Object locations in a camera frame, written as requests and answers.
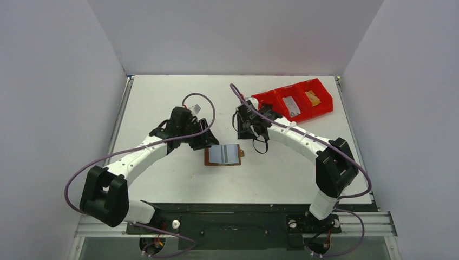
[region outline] white table surface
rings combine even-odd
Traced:
[[[240,166],[204,166],[204,151],[193,151],[188,144],[182,144],[141,174],[129,188],[129,197],[154,203],[312,203],[318,190],[312,162],[274,141],[270,142],[268,153],[258,154],[252,147],[252,141],[237,140],[231,117],[239,101],[229,85],[234,83],[245,96],[250,96],[313,78],[135,76],[114,151],[137,146],[153,128],[169,118],[172,109],[181,105],[185,95],[201,92],[213,101],[217,111],[212,133],[221,144],[240,144],[245,157],[242,157]],[[344,138],[359,162],[335,79],[331,76],[318,78],[333,97],[333,112],[298,125],[322,137],[333,140]],[[210,122],[210,105],[198,96],[186,102],[189,106],[196,103],[202,108],[198,117],[205,117]],[[365,189],[366,183],[360,173],[344,193],[355,194]],[[344,199],[342,203],[369,204],[371,199],[367,194],[360,198]]]

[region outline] red plastic bin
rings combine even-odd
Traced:
[[[320,99],[320,104],[313,106],[306,95],[306,91],[312,90]],[[297,104],[300,114],[291,115],[285,105],[283,98],[291,96]],[[333,98],[325,89],[319,79],[312,79],[303,82],[298,82],[290,86],[276,88],[267,92],[252,95],[258,100],[259,107],[262,104],[273,105],[273,110],[282,114],[290,121],[301,122],[325,113],[333,111]]]

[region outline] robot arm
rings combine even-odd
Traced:
[[[151,164],[169,155],[183,142],[188,143],[193,150],[219,144],[211,131],[193,138],[161,142],[199,133],[206,128],[206,119],[198,120],[195,116],[199,110],[197,105],[190,109],[175,107],[170,119],[153,129],[138,145],[144,149],[129,153],[105,168],[91,168],[84,184],[80,209],[111,227],[118,226],[122,221],[149,223],[155,208],[142,201],[129,199],[129,186]]]
[[[252,97],[247,100],[247,103],[255,108],[258,107],[258,101]],[[327,218],[338,203],[342,191],[354,180],[358,170],[331,148],[306,138],[305,135],[292,129],[296,128],[302,133],[328,142],[353,159],[349,144],[342,138],[333,141],[297,127],[294,122],[273,111],[272,105],[263,104],[258,112],[274,122],[289,127],[286,129],[271,124],[254,114],[245,105],[241,105],[237,108],[238,139],[254,139],[261,136],[265,142],[268,140],[280,142],[313,162],[316,166],[316,184],[319,191],[309,210],[318,220]]]

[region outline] white knob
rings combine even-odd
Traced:
[[[172,228],[173,229],[178,229],[180,227],[180,221],[174,220],[172,221]]]

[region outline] white wall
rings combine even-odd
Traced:
[[[383,0],[88,0],[131,74],[340,75]]]
[[[342,77],[404,259],[458,259],[459,2],[386,0]]]
[[[86,1],[8,0],[0,82],[0,259],[65,259],[64,185],[106,153],[126,77]]]

